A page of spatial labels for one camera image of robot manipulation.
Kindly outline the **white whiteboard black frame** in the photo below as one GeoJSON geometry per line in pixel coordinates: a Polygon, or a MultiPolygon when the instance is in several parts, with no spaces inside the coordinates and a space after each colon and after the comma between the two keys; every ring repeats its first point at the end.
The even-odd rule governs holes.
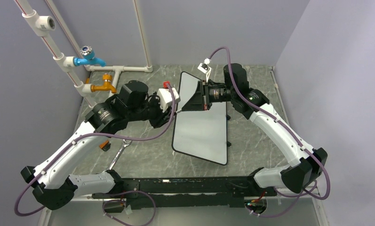
{"type": "MultiPolygon", "coordinates": [[[[181,72],[178,93],[182,109],[196,90],[199,78],[181,72]]],[[[227,107],[214,103],[210,110],[176,114],[172,148],[174,151],[220,165],[227,164],[227,107]]]]}

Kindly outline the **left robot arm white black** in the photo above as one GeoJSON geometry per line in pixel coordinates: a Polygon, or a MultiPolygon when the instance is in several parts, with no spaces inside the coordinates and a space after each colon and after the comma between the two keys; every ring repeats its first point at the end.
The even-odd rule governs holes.
{"type": "Polygon", "coordinates": [[[117,138],[128,123],[148,121],[153,128],[167,130],[180,101],[177,90],[169,82],[153,94],[148,86],[132,80],[120,91],[97,104],[86,115],[74,134],[47,160],[38,166],[24,167],[23,179],[33,188],[36,201],[56,210],[74,197],[103,193],[112,198],[122,194],[124,181],[111,169],[90,175],[74,175],[74,168],[91,151],[107,139],[117,138]]]}

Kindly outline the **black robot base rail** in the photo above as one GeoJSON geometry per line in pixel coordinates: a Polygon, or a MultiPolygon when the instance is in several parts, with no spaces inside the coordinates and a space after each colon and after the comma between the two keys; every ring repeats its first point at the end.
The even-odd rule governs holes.
{"type": "Polygon", "coordinates": [[[242,208],[251,200],[274,195],[252,176],[196,178],[124,178],[123,185],[94,199],[126,201],[133,210],[152,207],[228,206],[242,208]]]}

